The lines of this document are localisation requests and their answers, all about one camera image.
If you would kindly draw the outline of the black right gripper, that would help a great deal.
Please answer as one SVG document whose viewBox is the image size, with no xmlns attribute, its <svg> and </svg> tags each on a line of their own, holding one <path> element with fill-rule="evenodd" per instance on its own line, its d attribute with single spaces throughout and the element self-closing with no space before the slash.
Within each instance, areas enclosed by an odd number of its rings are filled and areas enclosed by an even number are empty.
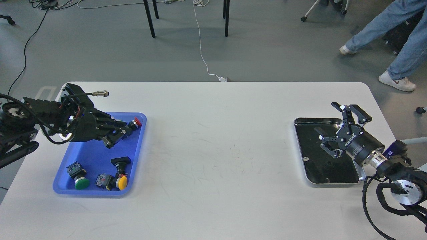
<svg viewBox="0 0 427 240">
<path fill-rule="evenodd" d="M 331 105 L 342 113 L 343 126 L 336 131 L 334 137 L 326 136 L 326 132 L 321 127 L 315 127 L 321 140 L 320 146 L 326 153 L 333 158 L 339 158 L 345 152 L 358 165 L 362 165 L 373 151 L 384 151 L 385 145 L 363 128 L 365 124 L 372 121 L 369 114 L 356 104 L 340 105 L 332 102 Z"/>
</svg>

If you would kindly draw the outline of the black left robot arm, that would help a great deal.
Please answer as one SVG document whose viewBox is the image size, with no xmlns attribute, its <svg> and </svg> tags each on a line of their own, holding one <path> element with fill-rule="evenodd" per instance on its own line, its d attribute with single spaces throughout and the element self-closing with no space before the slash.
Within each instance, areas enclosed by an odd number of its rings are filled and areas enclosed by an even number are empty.
<svg viewBox="0 0 427 240">
<path fill-rule="evenodd" d="M 1 167 L 38 148 L 39 143 L 34 140 L 38 132 L 36 124 L 54 144 L 102 140 L 109 149 L 142 127 L 137 118 L 127 123 L 95 108 L 89 97 L 108 97 L 108 91 L 86 93 L 71 83 L 66 84 L 63 90 L 65 94 L 59 101 L 27 97 L 19 101 L 1 94 L 1 98 L 7 100 L 1 104 Z M 52 140 L 56 134 L 63 138 L 61 142 Z"/>
</svg>

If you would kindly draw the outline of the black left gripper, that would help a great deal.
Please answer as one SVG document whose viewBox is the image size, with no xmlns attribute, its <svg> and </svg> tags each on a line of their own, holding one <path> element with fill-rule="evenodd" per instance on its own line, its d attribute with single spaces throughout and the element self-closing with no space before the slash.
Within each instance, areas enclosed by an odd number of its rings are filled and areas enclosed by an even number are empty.
<svg viewBox="0 0 427 240">
<path fill-rule="evenodd" d="M 102 140 L 108 149 L 114 147 L 123 138 L 129 137 L 134 131 L 130 122 L 116 120 L 110 114 L 99 110 L 85 112 L 78 117 L 70 116 L 67 126 L 73 133 L 65 135 L 65 140 L 71 142 Z"/>
</svg>

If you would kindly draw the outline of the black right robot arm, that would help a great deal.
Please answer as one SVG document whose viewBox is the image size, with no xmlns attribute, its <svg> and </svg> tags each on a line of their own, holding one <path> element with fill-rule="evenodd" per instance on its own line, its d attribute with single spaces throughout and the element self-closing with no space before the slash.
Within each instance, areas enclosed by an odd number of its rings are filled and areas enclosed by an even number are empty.
<svg viewBox="0 0 427 240">
<path fill-rule="evenodd" d="M 382 237 L 391 237 L 380 231 L 372 222 L 367 210 L 366 193 L 373 180 L 379 181 L 376 194 L 381 206 L 388 212 L 399 216 L 415 216 L 426 224 L 426 208 L 420 204 L 426 201 L 426 173 L 411 167 L 407 157 L 407 145 L 396 140 L 388 149 L 371 134 L 365 131 L 364 125 L 372 117 L 358 105 L 340 105 L 331 103 L 343 115 L 343 123 L 334 137 L 316 127 L 321 140 L 321 148 L 333 158 L 343 153 L 351 157 L 359 166 L 372 165 L 376 169 L 373 176 L 368 176 L 362 189 L 362 205 L 368 221 Z"/>
</svg>

